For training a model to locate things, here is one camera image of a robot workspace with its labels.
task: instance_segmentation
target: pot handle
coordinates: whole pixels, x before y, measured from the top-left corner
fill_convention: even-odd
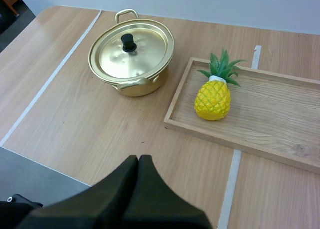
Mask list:
[[[133,10],[133,9],[125,9],[125,10],[119,11],[119,12],[115,15],[115,23],[116,23],[116,24],[119,24],[119,17],[120,17],[121,15],[128,14],[128,13],[133,13],[133,14],[135,14],[135,16],[136,16],[137,19],[140,18],[140,17],[139,17],[139,14],[138,14],[135,10]]]
[[[121,82],[117,86],[113,86],[113,87],[115,89],[117,89],[119,92],[121,92],[127,88],[131,88],[131,87],[135,87],[135,86],[145,86],[145,85],[155,84],[156,81],[159,79],[159,77],[160,77],[160,75],[157,75],[152,80],[149,80],[147,78],[139,78],[136,80],[125,81],[125,82]]]

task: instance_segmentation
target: white wall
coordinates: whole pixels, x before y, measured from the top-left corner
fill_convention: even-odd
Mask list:
[[[54,6],[188,19],[320,35],[320,0],[24,0],[38,15]]]

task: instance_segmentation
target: wooden tray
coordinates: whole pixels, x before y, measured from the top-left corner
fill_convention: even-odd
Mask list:
[[[320,81],[240,67],[229,114],[206,121],[194,103],[209,62],[190,59],[165,127],[320,174]]]

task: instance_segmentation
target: black lid knob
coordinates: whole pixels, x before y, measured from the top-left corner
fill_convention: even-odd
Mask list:
[[[137,49],[137,45],[134,41],[134,36],[132,34],[125,34],[121,37],[123,43],[123,50],[126,53],[132,53]]]

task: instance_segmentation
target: tray rim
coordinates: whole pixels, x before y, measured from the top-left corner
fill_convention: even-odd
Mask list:
[[[249,153],[258,157],[262,157],[268,160],[272,160],[278,163],[282,163],[288,166],[292,166],[298,169],[302,169],[302,170],[320,175],[320,163],[318,164],[310,159],[291,155],[291,154],[286,154],[272,148],[247,142],[245,140],[234,139],[230,136],[226,136],[220,133],[198,128],[196,126],[175,121],[172,119],[174,112],[176,110],[176,106],[179,102],[181,92],[183,91],[185,84],[187,82],[187,79],[189,77],[189,74],[191,72],[191,68],[195,64],[209,64],[209,63],[210,63],[209,60],[199,59],[194,57],[190,58],[186,66],[186,69],[182,75],[181,81],[170,103],[166,116],[164,118],[164,127],[167,129],[181,132],[181,133],[189,134],[189,135],[207,140],[212,143],[217,143],[222,146],[232,148],[234,150],[240,150],[245,153]],[[247,72],[247,73],[250,73],[251,75],[254,74],[256,78],[266,79],[265,77],[267,77],[270,79],[270,81],[275,81],[275,82],[285,81],[287,83],[290,82],[291,85],[304,86],[304,87],[307,86],[310,88],[314,88],[316,90],[320,90],[320,81],[317,81],[317,80],[296,77],[291,75],[284,75],[284,74],[279,74],[279,73],[274,73],[274,72],[269,72],[264,70],[251,69],[243,66],[239,66],[239,68],[241,72],[243,73]]]

